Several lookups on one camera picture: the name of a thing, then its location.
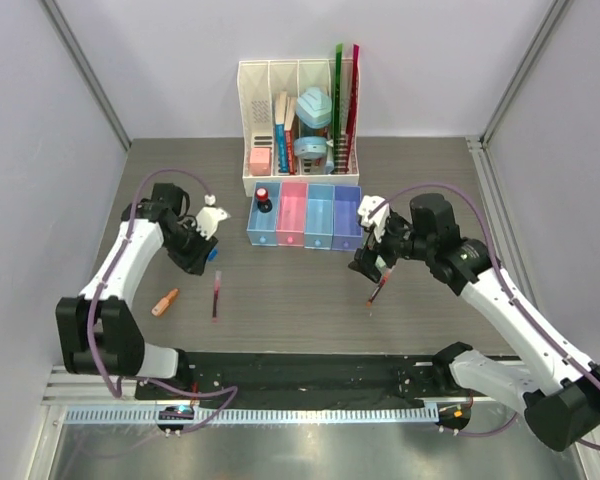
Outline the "purple plastic drawer bin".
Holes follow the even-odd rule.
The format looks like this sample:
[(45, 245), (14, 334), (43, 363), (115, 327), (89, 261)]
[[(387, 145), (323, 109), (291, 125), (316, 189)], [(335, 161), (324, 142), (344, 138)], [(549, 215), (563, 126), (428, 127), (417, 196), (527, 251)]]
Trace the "purple plastic drawer bin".
[(361, 245), (362, 229), (357, 213), (360, 202), (361, 189), (358, 186), (335, 186), (332, 250), (355, 251)]

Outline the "blue plastic drawer bin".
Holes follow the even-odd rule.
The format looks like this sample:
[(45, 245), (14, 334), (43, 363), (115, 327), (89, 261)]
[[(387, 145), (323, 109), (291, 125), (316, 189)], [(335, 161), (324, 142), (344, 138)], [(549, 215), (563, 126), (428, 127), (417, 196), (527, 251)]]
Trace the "blue plastic drawer bin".
[[(275, 247), (277, 240), (277, 220), (279, 213), (280, 182), (257, 182), (252, 197), (246, 232), (253, 246)], [(267, 207), (260, 208), (261, 190), (266, 191)]]

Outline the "light blue drawer bin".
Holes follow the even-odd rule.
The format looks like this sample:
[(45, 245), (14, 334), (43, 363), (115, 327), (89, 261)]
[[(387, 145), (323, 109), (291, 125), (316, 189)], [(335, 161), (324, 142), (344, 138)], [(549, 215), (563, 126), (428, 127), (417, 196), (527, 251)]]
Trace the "light blue drawer bin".
[(331, 249), (334, 235), (334, 192), (333, 185), (308, 186), (304, 231), (304, 246), (308, 249)]

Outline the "pink plastic drawer bin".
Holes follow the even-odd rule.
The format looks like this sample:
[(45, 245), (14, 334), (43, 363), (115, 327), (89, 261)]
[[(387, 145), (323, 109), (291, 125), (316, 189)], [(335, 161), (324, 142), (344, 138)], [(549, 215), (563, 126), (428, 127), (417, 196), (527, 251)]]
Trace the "pink plastic drawer bin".
[(303, 247), (308, 185), (284, 182), (281, 185), (276, 236), (279, 246)]

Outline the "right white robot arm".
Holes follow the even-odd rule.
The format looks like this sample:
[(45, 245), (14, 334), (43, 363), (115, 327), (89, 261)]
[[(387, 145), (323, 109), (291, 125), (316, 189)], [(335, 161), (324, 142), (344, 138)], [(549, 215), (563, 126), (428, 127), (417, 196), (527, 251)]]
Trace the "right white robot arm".
[(484, 394), (523, 416), (546, 447), (562, 452), (600, 425), (600, 363), (562, 336), (515, 286), (490, 240), (461, 235), (451, 203), (439, 193), (410, 201), (403, 218), (388, 200), (364, 196), (358, 223), (368, 236), (350, 269), (380, 282), (400, 260), (423, 262), (431, 275), (481, 313), (523, 365), (508, 367), (456, 342), (433, 358), (431, 380), (445, 395)]

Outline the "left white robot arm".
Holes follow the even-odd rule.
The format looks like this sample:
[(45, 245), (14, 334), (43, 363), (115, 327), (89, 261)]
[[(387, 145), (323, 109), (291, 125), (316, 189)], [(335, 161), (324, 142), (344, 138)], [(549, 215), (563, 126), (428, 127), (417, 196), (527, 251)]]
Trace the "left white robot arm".
[(185, 397), (193, 385), (181, 349), (148, 343), (132, 314), (136, 290), (153, 257), (165, 250), (190, 275), (203, 274), (228, 212), (208, 195), (196, 215), (190, 197), (173, 183), (157, 183), (148, 198), (121, 215), (113, 247), (95, 276), (75, 297), (59, 300), (55, 317), (66, 370), (75, 375), (156, 379), (170, 398)]

